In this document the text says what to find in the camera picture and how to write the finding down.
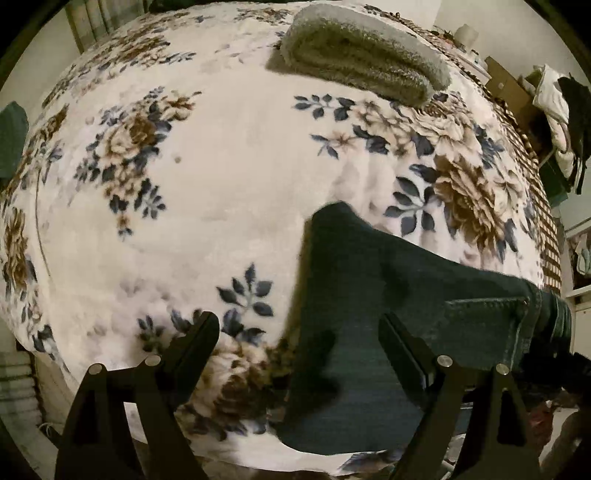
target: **black clamp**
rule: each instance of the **black clamp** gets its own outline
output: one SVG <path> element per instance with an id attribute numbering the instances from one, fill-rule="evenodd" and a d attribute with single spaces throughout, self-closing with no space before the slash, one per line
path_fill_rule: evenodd
<path id="1" fill-rule="evenodd" d="M 405 392 L 426 412 L 392 480 L 437 478 L 466 402 L 472 415 L 451 478 L 541 479 L 525 405 L 506 365 L 484 371 L 435 356 L 394 314 L 380 320 L 379 340 Z"/>
<path id="2" fill-rule="evenodd" d="M 219 337 L 219 322 L 203 312 L 162 357 L 107 371 L 94 364 L 80 384 L 61 437 L 56 480 L 145 480 L 124 402 L 135 403 L 150 449 L 150 480 L 206 480 L 174 419 L 187 402 Z"/>

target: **cardboard box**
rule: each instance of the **cardboard box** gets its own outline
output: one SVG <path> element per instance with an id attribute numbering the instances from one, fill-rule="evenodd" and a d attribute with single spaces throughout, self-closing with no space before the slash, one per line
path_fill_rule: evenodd
<path id="1" fill-rule="evenodd" d="M 543 113 L 532 104 L 533 97 L 517 83 L 517 80 L 506 71 L 492 57 L 486 59 L 488 73 L 492 77 L 486 84 L 486 88 L 495 96 L 507 102 L 507 106 L 515 115 L 519 126 L 529 131 L 529 125 L 537 116 Z"/>
<path id="2" fill-rule="evenodd" d="M 530 143 L 538 155 L 551 149 L 551 140 L 547 130 L 547 121 L 544 113 L 536 108 L 533 97 L 492 57 L 486 59 L 488 73 L 491 79 L 486 88 L 494 97 L 502 98 L 515 115 L 515 120 L 521 129 L 527 134 Z"/>

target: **floral blanket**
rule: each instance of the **floral blanket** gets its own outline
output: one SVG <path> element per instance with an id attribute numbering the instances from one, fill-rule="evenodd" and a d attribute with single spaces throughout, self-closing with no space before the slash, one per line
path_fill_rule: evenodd
<path id="1" fill-rule="evenodd" d="M 75 390 L 90 364 L 135 366 L 210 310 L 220 341 L 176 414 L 195 453 L 343 474 L 397 454 L 311 455 L 273 435 L 311 214 L 343 200 L 375 228 L 539 286 L 544 243 L 521 153 L 453 63 L 421 111 L 267 70 L 305 5 L 146 15 L 64 72 L 1 193 L 0 312 Z"/>

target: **metal screw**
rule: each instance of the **metal screw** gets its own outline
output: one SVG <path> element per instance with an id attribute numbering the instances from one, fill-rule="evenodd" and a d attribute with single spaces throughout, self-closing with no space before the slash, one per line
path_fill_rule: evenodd
<path id="1" fill-rule="evenodd" d="M 160 363 L 160 356 L 159 355 L 150 355 L 145 361 L 145 364 L 149 367 L 155 367 Z"/>
<path id="2" fill-rule="evenodd" d="M 441 365 L 442 367 L 447 368 L 447 367 L 450 367 L 450 366 L 453 365 L 453 360 L 452 360 L 452 357 L 450 357 L 450 356 L 447 356 L 447 355 L 439 355 L 437 357 L 437 363 L 439 365 Z"/>
<path id="3" fill-rule="evenodd" d="M 507 375 L 511 371 L 505 364 L 498 364 L 495 368 L 501 375 Z"/>
<path id="4" fill-rule="evenodd" d="M 93 364 L 88 369 L 88 373 L 90 375 L 100 374 L 102 371 L 103 371 L 103 366 L 101 364 Z"/>

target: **wall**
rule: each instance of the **wall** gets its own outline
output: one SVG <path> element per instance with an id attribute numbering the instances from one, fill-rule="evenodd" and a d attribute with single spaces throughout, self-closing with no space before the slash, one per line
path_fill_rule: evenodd
<path id="1" fill-rule="evenodd" d="M 16 101 L 27 112 L 29 124 L 40 113 L 41 96 L 80 52 L 65 10 L 49 20 L 27 47 L 0 90 L 0 109 Z"/>
<path id="2" fill-rule="evenodd" d="M 479 33 L 473 48 L 483 58 L 493 57 L 515 78 L 530 73 L 535 64 L 547 63 L 591 85 L 564 41 L 523 0 L 441 0 L 435 24 L 454 33 L 464 23 Z"/>
<path id="3" fill-rule="evenodd" d="M 441 0 L 373 0 L 368 3 L 385 12 L 399 12 L 401 17 L 428 30 L 432 29 L 441 6 Z"/>

